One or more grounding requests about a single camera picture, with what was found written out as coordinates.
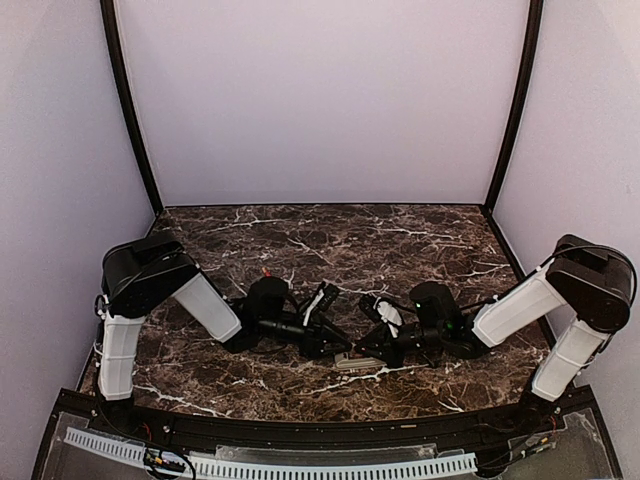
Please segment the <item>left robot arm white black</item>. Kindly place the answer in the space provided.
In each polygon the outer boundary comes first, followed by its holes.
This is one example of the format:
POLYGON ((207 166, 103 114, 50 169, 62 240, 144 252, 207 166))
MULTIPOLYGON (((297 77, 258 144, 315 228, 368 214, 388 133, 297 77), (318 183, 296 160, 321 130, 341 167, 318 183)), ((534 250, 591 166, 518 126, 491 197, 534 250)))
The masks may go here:
POLYGON ((170 232, 115 246, 102 260, 101 292, 94 310, 101 320, 97 341, 97 391, 104 398, 101 417, 120 436, 141 427, 140 412, 125 400, 133 395, 133 368, 145 320, 167 300, 177 302, 216 342, 240 353, 270 338, 297 346, 311 360, 346 353, 348 335, 325 313, 339 290, 321 283, 299 303, 288 283, 270 274, 248 293, 230 299, 170 232))

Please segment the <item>white remote control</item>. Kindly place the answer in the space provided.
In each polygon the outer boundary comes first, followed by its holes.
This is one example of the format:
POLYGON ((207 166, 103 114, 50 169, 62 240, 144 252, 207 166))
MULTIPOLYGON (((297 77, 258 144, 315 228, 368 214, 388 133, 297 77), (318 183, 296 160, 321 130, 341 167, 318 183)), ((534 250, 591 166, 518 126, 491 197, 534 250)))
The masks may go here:
POLYGON ((338 370, 360 370, 385 366, 385 362, 382 360, 372 357, 351 357, 347 352, 335 354, 334 363, 338 370))

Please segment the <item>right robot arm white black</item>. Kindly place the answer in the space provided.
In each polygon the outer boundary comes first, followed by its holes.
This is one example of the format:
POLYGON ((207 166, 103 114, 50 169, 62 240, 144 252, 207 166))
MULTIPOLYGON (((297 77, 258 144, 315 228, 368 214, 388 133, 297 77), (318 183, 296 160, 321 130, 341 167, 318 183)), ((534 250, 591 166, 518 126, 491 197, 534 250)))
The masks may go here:
POLYGON ((417 322, 407 324, 400 306, 364 295, 360 310, 376 324, 355 345, 357 353, 399 368, 410 351, 440 347, 460 359, 479 358, 553 310, 574 316, 551 353, 533 374, 528 396, 510 413, 521 434, 534 432, 549 405, 630 319, 639 286, 637 271, 620 251, 575 235, 562 236, 554 252, 508 291, 468 307, 448 286, 422 282, 410 292, 417 322))

